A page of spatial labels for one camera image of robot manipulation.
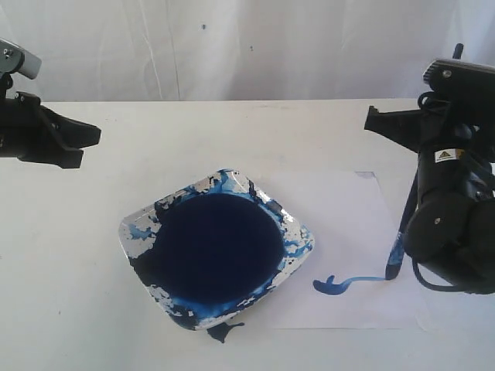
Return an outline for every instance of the yellow warning sticker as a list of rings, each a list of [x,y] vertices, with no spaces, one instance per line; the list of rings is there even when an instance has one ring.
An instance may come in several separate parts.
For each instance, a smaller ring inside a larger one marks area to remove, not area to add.
[[[435,163],[449,160],[458,160],[464,153],[463,149],[447,148],[435,152]]]

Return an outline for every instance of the white wall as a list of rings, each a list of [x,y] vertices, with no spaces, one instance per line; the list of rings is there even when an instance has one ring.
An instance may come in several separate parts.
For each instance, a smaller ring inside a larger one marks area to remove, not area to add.
[[[0,0],[44,100],[415,97],[465,43],[495,64],[493,0]]]

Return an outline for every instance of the fabric backdrop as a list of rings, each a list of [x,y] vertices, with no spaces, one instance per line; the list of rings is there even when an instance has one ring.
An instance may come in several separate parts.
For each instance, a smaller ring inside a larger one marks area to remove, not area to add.
[[[44,100],[415,97],[435,57],[495,64],[493,0],[0,0]]]

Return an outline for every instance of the white paper sheet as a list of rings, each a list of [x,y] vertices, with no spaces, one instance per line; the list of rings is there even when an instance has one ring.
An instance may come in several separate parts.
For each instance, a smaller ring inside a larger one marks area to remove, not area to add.
[[[259,303],[272,328],[408,328],[427,311],[406,257],[393,281],[357,281],[344,293],[316,291],[313,280],[335,283],[384,276],[396,228],[371,172],[279,173],[260,186],[315,235],[307,261]]]

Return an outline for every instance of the blue liquid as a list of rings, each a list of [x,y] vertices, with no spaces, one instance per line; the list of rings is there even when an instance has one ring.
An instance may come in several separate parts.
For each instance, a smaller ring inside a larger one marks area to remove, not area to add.
[[[143,284],[201,304],[233,301],[277,272],[284,246],[275,221],[249,199],[209,194],[157,212],[153,248],[129,259]]]

